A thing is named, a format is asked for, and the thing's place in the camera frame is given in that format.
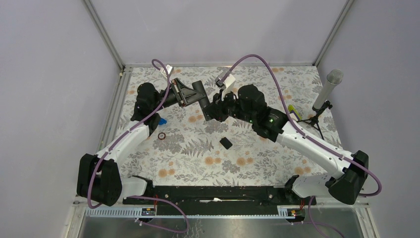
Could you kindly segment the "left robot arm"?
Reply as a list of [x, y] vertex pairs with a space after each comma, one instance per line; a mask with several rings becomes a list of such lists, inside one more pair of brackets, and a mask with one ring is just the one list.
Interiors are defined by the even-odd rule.
[[186, 107], [195, 102], [202, 106], [209, 104], [201, 81], [187, 87], [175, 78], [162, 91], [158, 91], [151, 83], [141, 84], [137, 89], [134, 113], [127, 128], [96, 154], [85, 154], [80, 159], [77, 195], [106, 206], [132, 196], [143, 204], [151, 202], [154, 191], [147, 186], [148, 179], [122, 177], [119, 169], [135, 148], [156, 130], [161, 120], [158, 111], [175, 104]]

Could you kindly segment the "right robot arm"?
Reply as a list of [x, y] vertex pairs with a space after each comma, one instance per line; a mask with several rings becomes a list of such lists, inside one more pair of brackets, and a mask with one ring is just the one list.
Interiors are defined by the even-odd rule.
[[203, 112], [219, 122], [228, 117], [251, 123], [260, 137], [296, 150], [322, 167], [326, 173], [292, 176], [284, 185], [284, 198], [297, 204], [310, 196], [328, 196], [353, 205], [367, 179], [368, 155], [339, 149], [291, 122], [287, 115], [269, 107], [264, 94], [254, 85], [246, 85], [237, 94], [217, 93]]

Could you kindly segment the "black remote control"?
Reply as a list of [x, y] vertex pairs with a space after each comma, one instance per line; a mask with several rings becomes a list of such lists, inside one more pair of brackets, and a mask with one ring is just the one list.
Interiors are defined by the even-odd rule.
[[208, 115], [208, 113], [205, 111], [205, 108], [210, 104], [208, 95], [204, 89], [204, 86], [202, 84], [201, 81], [196, 81], [192, 83], [192, 87], [194, 90], [198, 91], [199, 93], [201, 93], [203, 96], [201, 99], [198, 100], [203, 116], [205, 118], [206, 121], [212, 120], [212, 117]]

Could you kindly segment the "black remote battery cover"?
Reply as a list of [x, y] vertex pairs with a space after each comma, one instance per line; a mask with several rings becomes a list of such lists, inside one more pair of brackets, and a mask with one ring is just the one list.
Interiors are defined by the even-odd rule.
[[221, 138], [219, 142], [226, 150], [230, 149], [233, 146], [230, 140], [226, 137]]

